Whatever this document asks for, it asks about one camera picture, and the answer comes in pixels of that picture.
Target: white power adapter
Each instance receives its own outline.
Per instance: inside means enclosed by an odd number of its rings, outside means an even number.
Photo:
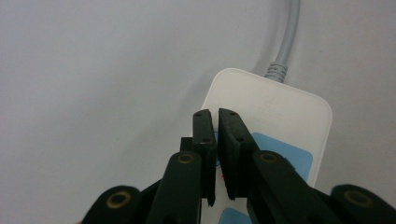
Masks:
[[[216,75],[202,107],[211,111],[215,131],[219,108],[237,112],[261,150],[284,156],[309,186],[315,185],[332,123],[326,101],[268,78],[228,68]],[[217,175],[217,199],[213,208],[203,206],[203,223],[219,222],[219,214],[228,211],[224,210],[227,207],[247,213],[246,200],[228,200],[219,167]],[[222,219],[220,223],[225,223],[227,217]]]

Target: white backdrop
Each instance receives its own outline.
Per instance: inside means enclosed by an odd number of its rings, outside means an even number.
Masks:
[[[333,123],[317,188],[396,206],[396,1],[303,0],[286,83]],[[0,2],[0,223],[75,223],[159,179],[214,75],[264,73],[286,0]]]

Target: blue label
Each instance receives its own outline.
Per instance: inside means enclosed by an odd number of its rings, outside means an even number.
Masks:
[[[303,180],[306,181],[308,179],[313,160],[311,153],[278,141],[275,138],[268,137],[262,133],[253,133],[252,136],[260,150],[269,150],[279,153],[288,159],[295,171],[303,178]]]
[[[226,208],[221,214],[219,224],[251,224],[250,217],[232,208]]]

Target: cable strain relief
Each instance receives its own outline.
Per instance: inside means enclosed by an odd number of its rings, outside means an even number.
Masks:
[[[270,63],[270,66],[267,69],[267,74],[265,74],[264,77],[267,77],[273,81],[283,83],[287,71],[288,67],[285,64],[273,62]]]

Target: power cord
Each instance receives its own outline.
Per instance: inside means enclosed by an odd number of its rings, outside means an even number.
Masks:
[[[294,36],[297,30],[298,18],[300,14],[300,0],[290,0],[290,11],[288,17],[288,24],[285,34],[283,36],[282,44],[276,60],[270,63],[265,77],[283,83],[288,67],[286,65],[291,46],[293,45]]]

